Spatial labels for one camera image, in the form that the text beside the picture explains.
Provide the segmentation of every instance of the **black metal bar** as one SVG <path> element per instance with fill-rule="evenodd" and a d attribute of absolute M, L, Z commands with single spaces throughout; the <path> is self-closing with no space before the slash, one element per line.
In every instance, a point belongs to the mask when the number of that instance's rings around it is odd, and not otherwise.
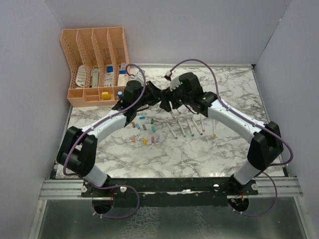
<path fill-rule="evenodd" d="M 245 195 L 257 195 L 251 180 L 244 187 Z M 229 187 L 228 177 L 214 178 L 110 178 L 105 186 L 130 185 L 140 196 L 141 207 L 227 206 L 227 196 L 236 195 Z M 99 190 L 86 185 L 82 197 L 111 197 L 110 190 Z M 125 192 L 113 190 L 114 207 L 133 207 L 136 194 L 129 188 Z"/>

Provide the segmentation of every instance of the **blue cap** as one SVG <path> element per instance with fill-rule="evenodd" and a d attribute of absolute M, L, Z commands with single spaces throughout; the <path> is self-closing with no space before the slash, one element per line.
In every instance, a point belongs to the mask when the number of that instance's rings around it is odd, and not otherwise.
<path fill-rule="evenodd" d="M 108 67 L 106 68 L 106 71 L 107 71 L 107 72 L 113 72 L 113 66 L 108 66 Z"/>
<path fill-rule="evenodd" d="M 119 97 L 119 99 L 123 98 L 123 93 L 122 93 L 122 91 L 119 91 L 119 92 L 118 92 L 118 97 Z"/>

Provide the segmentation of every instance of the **metal frame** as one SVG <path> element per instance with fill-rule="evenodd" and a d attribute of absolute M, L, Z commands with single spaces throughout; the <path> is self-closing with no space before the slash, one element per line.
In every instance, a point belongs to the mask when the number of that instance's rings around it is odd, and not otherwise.
<path fill-rule="evenodd" d="M 144 67 L 170 67 L 174 64 L 138 64 L 140 66 Z M 258 82 L 256 80 L 255 71 L 251 65 L 209 65 L 213 68 L 220 68 L 220 67 L 237 67 L 237 68 L 250 68 L 252 69 L 252 73 L 255 79 L 255 82 L 257 84 L 257 89 L 260 94 L 260 90 L 258 87 Z M 185 64 L 183 67 L 188 68 L 197 68 L 202 67 L 200 64 Z M 262 104 L 264 106 L 263 97 L 260 94 Z M 269 115 L 267 112 L 267 109 L 265 108 L 267 119 L 269 120 Z M 69 123 L 69 119 L 72 113 L 72 106 L 70 106 L 66 123 L 63 129 L 63 134 L 65 134 L 67 130 L 67 126 Z M 296 177 L 273 177 L 277 190 L 278 190 L 278 196 L 279 197 L 294 197 L 296 202 L 296 207 L 299 213 L 299 216 L 301 218 L 301 222 L 303 224 L 305 233 L 307 238 L 309 239 L 315 239 L 316 234 L 314 231 L 314 227 L 312 224 L 312 221 L 310 219 L 309 214 L 307 213 L 307 209 L 304 204 L 303 199 L 303 193 L 300 187 L 300 184 L 298 182 L 298 179 Z M 256 184 L 258 185 L 258 195 L 251 195 L 247 196 L 248 198 L 267 198 L 267 197 L 274 197 L 275 196 L 275 190 L 273 187 L 272 182 L 269 178 L 256 178 Z M 35 239 L 38 238 L 42 220 L 45 213 L 46 203 L 47 200 L 110 200 L 109 197 L 103 197 L 103 198 L 82 198 L 81 197 L 81 187 L 83 186 L 83 180 L 80 179 L 61 179 L 61 180 L 44 180 L 40 196 L 39 196 L 39 202 L 37 205 L 36 213 L 34 216 L 34 220 L 31 226 L 29 239 Z"/>
<path fill-rule="evenodd" d="M 302 196 L 302 190 L 296 177 L 273 177 L 276 183 L 279 197 L 298 197 Z M 269 178 L 256 178 L 258 186 L 258 195 L 250 195 L 248 198 L 267 198 L 274 197 L 275 190 L 273 183 Z M 61 179 L 61 180 L 45 180 L 42 185 L 40 200 L 110 200 L 110 197 L 87 198 L 81 197 L 81 187 L 83 180 L 80 179 Z"/>

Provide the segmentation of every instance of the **cable connector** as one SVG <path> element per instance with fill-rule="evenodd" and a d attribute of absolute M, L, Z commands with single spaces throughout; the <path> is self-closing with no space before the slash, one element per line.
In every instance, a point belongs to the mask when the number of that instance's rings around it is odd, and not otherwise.
<path fill-rule="evenodd" d="M 168 81 L 171 81 L 171 76 L 172 76 L 172 72 L 170 72 L 169 70 L 166 72 L 166 74 L 164 75 L 165 79 L 167 79 Z"/>

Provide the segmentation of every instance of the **yellow cap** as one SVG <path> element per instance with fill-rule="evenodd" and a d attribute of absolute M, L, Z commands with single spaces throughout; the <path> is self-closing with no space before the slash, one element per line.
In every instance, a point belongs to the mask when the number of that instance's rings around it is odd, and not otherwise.
<path fill-rule="evenodd" d="M 103 100 L 110 100 L 111 96 L 108 92 L 102 92 L 102 99 Z"/>

